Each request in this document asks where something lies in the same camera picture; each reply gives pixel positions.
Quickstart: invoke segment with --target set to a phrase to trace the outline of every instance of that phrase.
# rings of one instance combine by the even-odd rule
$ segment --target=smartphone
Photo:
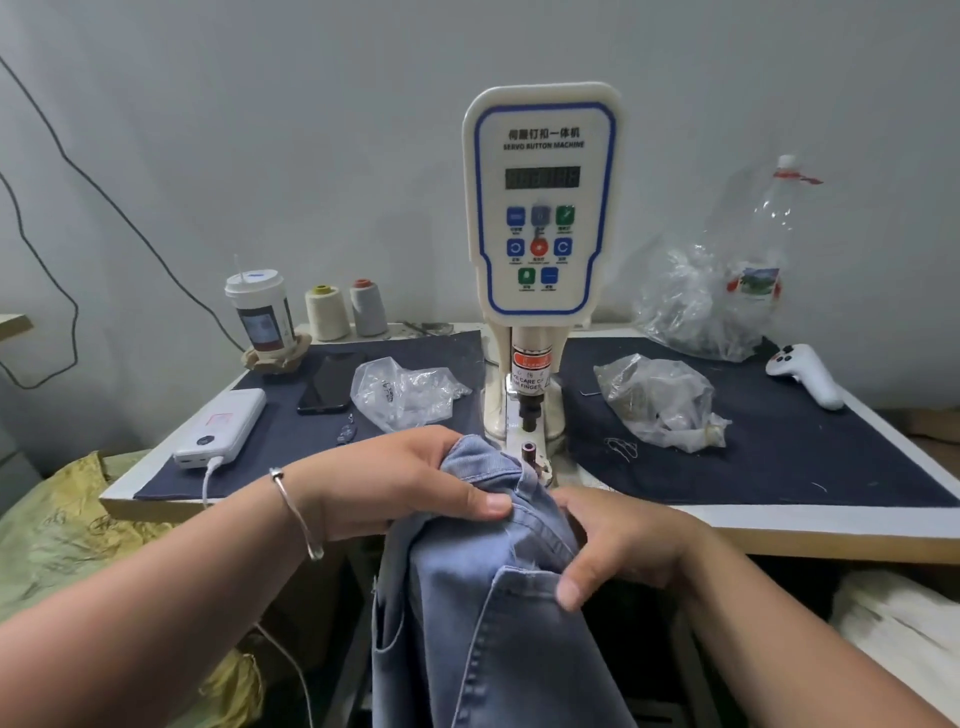
[[[301,415],[343,412],[350,406],[353,373],[365,361],[367,357],[360,352],[327,354],[307,382],[297,402],[297,412]]]

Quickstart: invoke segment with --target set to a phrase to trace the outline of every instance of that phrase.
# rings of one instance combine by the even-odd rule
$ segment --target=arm
[[[414,510],[505,516],[509,496],[437,470],[459,438],[424,427],[329,450],[287,466],[284,485],[318,541]],[[276,485],[256,480],[0,625],[0,725],[166,725],[305,555]]]
[[[754,724],[950,726],[706,524],[588,488],[561,488],[555,498],[588,539],[558,586],[561,604],[579,608],[615,574],[670,588]]]

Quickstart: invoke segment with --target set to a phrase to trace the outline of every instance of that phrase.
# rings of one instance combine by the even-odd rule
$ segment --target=game controller
[[[817,352],[807,344],[783,347],[770,357],[766,371],[770,376],[792,376],[824,409],[842,409],[844,406],[840,388]]]

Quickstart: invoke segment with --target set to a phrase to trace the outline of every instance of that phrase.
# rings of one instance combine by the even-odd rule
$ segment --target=cream thread spool
[[[370,279],[357,279],[350,287],[353,305],[353,323],[359,336],[379,336],[387,326],[387,312],[383,308],[380,289]]]
[[[335,285],[317,285],[307,291],[306,318],[314,341],[335,341],[350,333],[344,296]]]

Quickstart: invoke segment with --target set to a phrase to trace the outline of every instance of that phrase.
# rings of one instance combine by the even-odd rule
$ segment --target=silver bangle
[[[310,529],[307,527],[306,521],[297,509],[297,506],[294,505],[294,501],[290,499],[287,489],[283,487],[283,470],[280,468],[270,468],[270,479],[273,480],[276,489],[279,490],[280,495],[283,496],[283,502],[287,504],[287,508],[290,509],[294,518],[297,519],[297,523],[300,524],[300,530],[303,531],[303,538],[306,540],[306,552],[310,556],[310,561],[320,561],[324,558],[324,548],[314,544],[313,536],[310,534]]]

